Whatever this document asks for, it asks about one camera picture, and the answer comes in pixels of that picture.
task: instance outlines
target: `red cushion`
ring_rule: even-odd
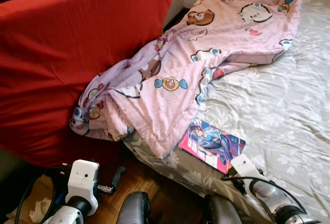
[[[93,77],[161,34],[171,0],[11,0],[0,4],[0,147],[30,163],[105,162],[113,142],[73,134]]]

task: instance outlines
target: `floral pattern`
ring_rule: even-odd
[[[329,0],[303,2],[291,49],[271,65],[213,81],[197,116],[246,140],[244,152],[252,162],[308,213],[329,223]],[[257,201],[185,151],[174,149],[161,160],[137,133],[124,142],[139,160],[197,194],[228,197],[243,223],[270,223]]]

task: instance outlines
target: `comic book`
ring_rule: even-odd
[[[179,147],[227,174],[232,167],[230,161],[242,153],[245,141],[195,118]]]

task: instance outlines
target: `pink blanket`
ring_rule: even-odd
[[[136,130],[164,158],[212,80],[272,63],[291,46],[300,8],[301,0],[198,0],[162,37],[93,79],[72,130],[109,140]]]

